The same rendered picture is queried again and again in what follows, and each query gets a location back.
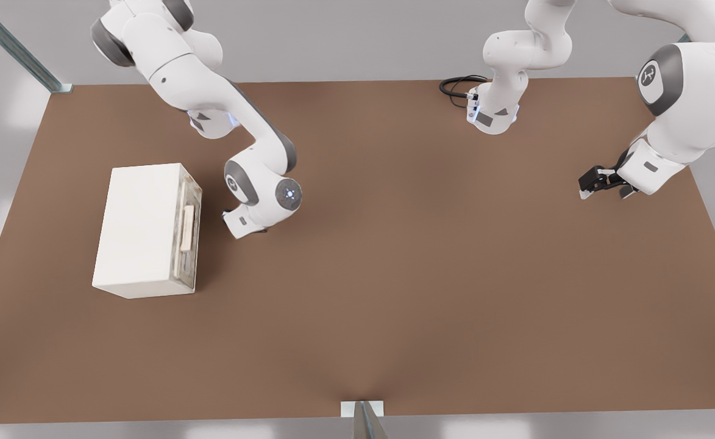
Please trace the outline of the oven door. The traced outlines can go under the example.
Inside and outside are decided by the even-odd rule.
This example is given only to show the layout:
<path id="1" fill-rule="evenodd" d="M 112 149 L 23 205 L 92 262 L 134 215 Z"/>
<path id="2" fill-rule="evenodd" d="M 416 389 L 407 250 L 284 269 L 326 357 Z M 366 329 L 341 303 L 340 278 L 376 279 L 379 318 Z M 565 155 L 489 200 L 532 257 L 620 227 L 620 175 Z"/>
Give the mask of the oven door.
<path id="1" fill-rule="evenodd" d="M 196 286 L 199 222 L 203 191 L 183 166 L 179 166 L 179 191 L 174 220 L 173 280 L 193 291 Z"/>

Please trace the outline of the white oven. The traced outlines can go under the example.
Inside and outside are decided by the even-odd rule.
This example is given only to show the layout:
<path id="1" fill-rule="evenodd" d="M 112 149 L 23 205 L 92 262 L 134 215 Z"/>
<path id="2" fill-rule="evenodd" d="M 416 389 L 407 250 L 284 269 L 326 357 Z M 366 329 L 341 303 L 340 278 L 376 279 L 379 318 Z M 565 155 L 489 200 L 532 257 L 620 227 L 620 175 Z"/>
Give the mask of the white oven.
<path id="1" fill-rule="evenodd" d="M 179 163 L 112 169 L 92 284 L 122 298 L 193 294 L 173 280 Z"/>

